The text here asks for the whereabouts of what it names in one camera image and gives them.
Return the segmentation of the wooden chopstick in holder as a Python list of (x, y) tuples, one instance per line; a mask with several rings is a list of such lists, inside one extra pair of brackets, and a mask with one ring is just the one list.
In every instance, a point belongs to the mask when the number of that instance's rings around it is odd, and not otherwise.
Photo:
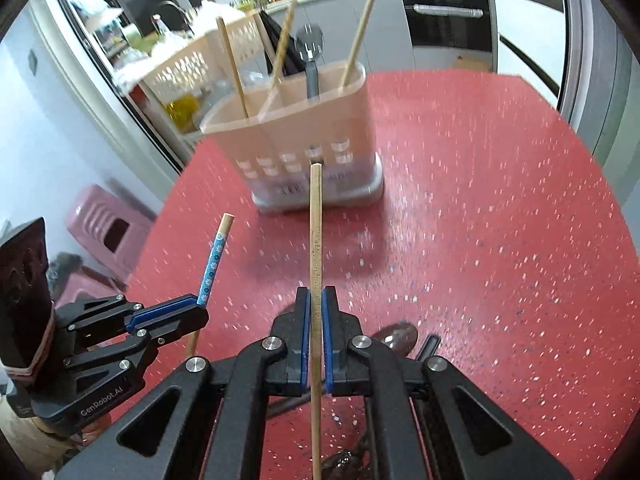
[(246, 106), (246, 99), (243, 91), (240, 73), (238, 70), (238, 66), (236, 65), (236, 62), (235, 62), (234, 54), (232, 51), (232, 45), (228, 35), (227, 26), (226, 26), (226, 23), (224, 22), (224, 19), (221, 16), (218, 16), (217, 18), (217, 27), (218, 27), (218, 35), (222, 44), (222, 48), (224, 49), (224, 54), (228, 58), (231, 80), (233, 82), (235, 92), (238, 95), (238, 99), (241, 105), (241, 110), (243, 112), (244, 118), (247, 119), (248, 109)]
[(292, 0), (288, 6), (285, 19), (282, 23), (281, 32), (276, 51), (276, 58), (272, 63), (271, 90), (276, 91), (280, 87), (280, 79), (282, 76), (282, 68), (288, 50), (288, 38), (290, 38), (291, 26), (295, 16), (297, 0)]

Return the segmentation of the dark spoon bottom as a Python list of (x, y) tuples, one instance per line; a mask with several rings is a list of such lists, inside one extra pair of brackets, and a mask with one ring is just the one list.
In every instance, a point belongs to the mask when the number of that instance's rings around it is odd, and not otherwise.
[(371, 467), (364, 463), (366, 451), (341, 450), (321, 464), (322, 480), (366, 480), (372, 478)]

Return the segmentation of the dark spoon on table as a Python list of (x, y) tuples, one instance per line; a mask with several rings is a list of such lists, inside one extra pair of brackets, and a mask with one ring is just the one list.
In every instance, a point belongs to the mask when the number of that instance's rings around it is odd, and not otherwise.
[(418, 330), (407, 321), (399, 321), (382, 327), (373, 335), (373, 338), (381, 341), (398, 356), (405, 358), (416, 346)]

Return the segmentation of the beige perforated storage rack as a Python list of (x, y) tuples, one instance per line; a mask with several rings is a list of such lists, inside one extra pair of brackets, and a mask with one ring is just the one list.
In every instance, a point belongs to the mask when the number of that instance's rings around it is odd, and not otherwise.
[(180, 132), (194, 128), (202, 94), (230, 77), (229, 58), (241, 66), (265, 52), (265, 29), (256, 10), (204, 2), (191, 22), (192, 35), (163, 32), (151, 54), (115, 70), (118, 90), (139, 84), (151, 91)]

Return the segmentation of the dark spoon lower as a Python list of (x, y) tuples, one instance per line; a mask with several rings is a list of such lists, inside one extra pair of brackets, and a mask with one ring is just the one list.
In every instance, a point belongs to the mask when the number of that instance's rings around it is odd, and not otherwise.
[[(418, 354), (416, 355), (416, 362), (424, 362), (431, 356), (434, 356), (441, 342), (441, 336), (434, 333), (427, 335), (420, 347), (420, 350), (418, 351)], [(394, 353), (394, 355), (396, 356), (397, 361), (401, 361), (403, 359), (402, 356), (398, 356), (396, 353)], [(372, 387), (368, 385), (368, 380), (368, 373), (364, 373), (363, 377), (356, 378), (356, 382), (353, 382), (350, 386), (337, 385), (333, 391), (329, 389), (328, 384), (324, 384), (322, 386), (322, 393), (330, 394), (331, 396), (338, 396), (339, 398), (341, 396), (359, 396), (360, 394), (364, 394), (366, 396), (372, 392)], [(311, 393), (310, 391), (307, 391), (298, 398), (284, 398), (271, 402), (267, 408), (267, 419), (273, 419), (288, 412), (292, 412), (296, 408), (300, 408), (303, 404), (309, 403), (310, 400)]]

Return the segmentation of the blue patterned chopstick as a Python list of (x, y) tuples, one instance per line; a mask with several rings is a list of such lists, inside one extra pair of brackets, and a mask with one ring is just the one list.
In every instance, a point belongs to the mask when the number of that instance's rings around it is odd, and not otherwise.
[(233, 221), (234, 215), (225, 212), (221, 217), (216, 235), (214, 236), (212, 248), (210, 248), (203, 277), (201, 279), (200, 289), (198, 290), (198, 301), (196, 302), (196, 304), (202, 309), (206, 309), (207, 307)]

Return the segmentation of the plain wooden chopstick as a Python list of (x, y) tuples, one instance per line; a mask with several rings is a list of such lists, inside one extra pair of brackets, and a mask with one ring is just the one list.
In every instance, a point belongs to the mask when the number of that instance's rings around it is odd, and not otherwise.
[(322, 399), (322, 165), (310, 166), (309, 290), (310, 290), (310, 406), (312, 478), (321, 480)]

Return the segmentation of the beige plastic utensil holder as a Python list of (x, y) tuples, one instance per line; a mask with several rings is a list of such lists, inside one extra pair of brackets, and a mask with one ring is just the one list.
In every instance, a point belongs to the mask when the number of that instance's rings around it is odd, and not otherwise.
[(359, 206), (382, 197), (382, 160), (361, 63), (319, 68), (320, 94), (307, 96), (306, 77), (258, 84), (230, 94), (198, 125), (195, 140), (212, 140), (244, 180), (264, 214), (305, 209), (309, 168), (322, 165), (323, 203)]

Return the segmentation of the wooden chopstick pair piece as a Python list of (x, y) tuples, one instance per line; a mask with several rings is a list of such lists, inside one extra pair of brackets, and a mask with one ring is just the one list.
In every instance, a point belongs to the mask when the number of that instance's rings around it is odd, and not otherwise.
[(352, 69), (354, 68), (357, 56), (361, 48), (361, 44), (363, 42), (364, 34), (366, 33), (366, 29), (370, 20), (370, 15), (374, 6), (375, 0), (367, 0), (366, 4), (363, 7), (360, 20), (358, 23), (358, 27), (356, 30), (356, 35), (354, 37), (354, 41), (352, 42), (352, 47), (349, 51), (349, 57), (347, 59), (347, 63), (342, 73), (342, 79), (340, 83), (340, 88), (344, 89), (349, 84), (350, 74), (352, 73)]

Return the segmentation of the pink plastic stool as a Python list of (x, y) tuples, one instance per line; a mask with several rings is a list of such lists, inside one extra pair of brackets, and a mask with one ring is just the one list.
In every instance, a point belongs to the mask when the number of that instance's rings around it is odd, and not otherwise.
[(152, 221), (95, 184), (77, 195), (65, 226), (97, 262), (126, 282), (138, 264)]

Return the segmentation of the steel spoon brown handle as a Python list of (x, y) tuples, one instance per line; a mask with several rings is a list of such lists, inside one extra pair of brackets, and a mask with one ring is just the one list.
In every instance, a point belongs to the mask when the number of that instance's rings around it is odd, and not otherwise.
[(319, 96), (319, 77), (317, 61), (322, 55), (323, 32), (317, 24), (306, 24), (301, 27), (295, 38), (298, 56), (305, 64), (307, 99)]

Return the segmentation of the black built-in oven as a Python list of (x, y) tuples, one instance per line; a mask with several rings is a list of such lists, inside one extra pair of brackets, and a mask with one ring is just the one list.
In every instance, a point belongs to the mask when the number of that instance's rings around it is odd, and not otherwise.
[(491, 52), (491, 0), (402, 0), (413, 47)]

